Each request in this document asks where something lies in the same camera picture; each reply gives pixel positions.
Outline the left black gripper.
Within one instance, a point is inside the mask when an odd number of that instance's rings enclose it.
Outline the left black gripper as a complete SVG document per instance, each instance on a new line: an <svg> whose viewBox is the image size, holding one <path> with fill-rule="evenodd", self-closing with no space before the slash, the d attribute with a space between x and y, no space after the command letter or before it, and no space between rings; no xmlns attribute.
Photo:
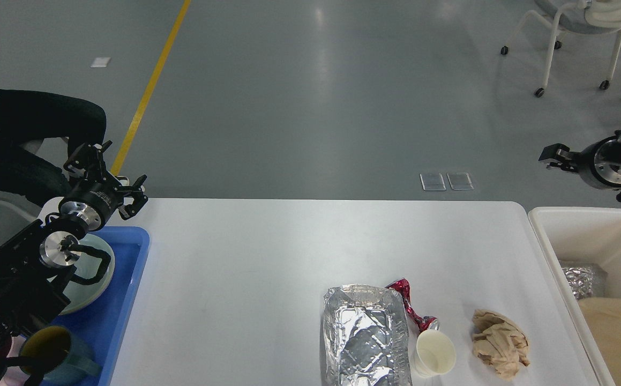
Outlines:
<svg viewBox="0 0 621 386"><path fill-rule="evenodd" d="M129 220L148 203L142 174L134 183L126 176L113 176L103 158L112 141L103 144L84 143L79 146L63 168L69 174L69 184L75 186L58 205L59 212L78 217L97 231L107 224L118 209L122 220Z"/></svg>

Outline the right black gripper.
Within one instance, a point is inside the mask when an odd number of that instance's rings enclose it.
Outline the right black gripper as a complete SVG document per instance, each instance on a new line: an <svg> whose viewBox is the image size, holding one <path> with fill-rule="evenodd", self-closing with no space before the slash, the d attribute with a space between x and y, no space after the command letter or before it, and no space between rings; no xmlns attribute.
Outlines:
<svg viewBox="0 0 621 386"><path fill-rule="evenodd" d="M578 173L587 185L599 190L621 190L621 141L609 137L591 144L581 152L564 144L544 147L538 161L546 168ZM621 203L621 191L616 200Z"/></svg>

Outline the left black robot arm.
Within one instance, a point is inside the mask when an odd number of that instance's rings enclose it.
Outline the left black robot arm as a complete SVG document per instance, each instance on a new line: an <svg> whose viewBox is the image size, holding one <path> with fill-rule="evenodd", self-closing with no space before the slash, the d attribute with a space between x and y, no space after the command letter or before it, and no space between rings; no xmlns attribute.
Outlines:
<svg viewBox="0 0 621 386"><path fill-rule="evenodd" d="M58 317L70 303L64 294L68 283L99 283L111 256L81 239L102 229L115 212L128 220L148 202L146 175L129 184L107 171L103 155L110 146L111 141L78 147L64 168L81 179L58 210L0 247L0 380L8 367L27 366L34 373L26 384L43 381L44 360L7 356L12 337L33 335Z"/></svg>

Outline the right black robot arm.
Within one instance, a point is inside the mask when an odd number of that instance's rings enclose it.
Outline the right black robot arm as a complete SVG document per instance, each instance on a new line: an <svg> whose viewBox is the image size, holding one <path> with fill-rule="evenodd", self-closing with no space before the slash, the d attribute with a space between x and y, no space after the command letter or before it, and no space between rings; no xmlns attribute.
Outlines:
<svg viewBox="0 0 621 386"><path fill-rule="evenodd" d="M621 129L580 152L571 151L560 143L546 146L538 161L548 169L577 174L597 190L617 191L616 200L621 203Z"/></svg>

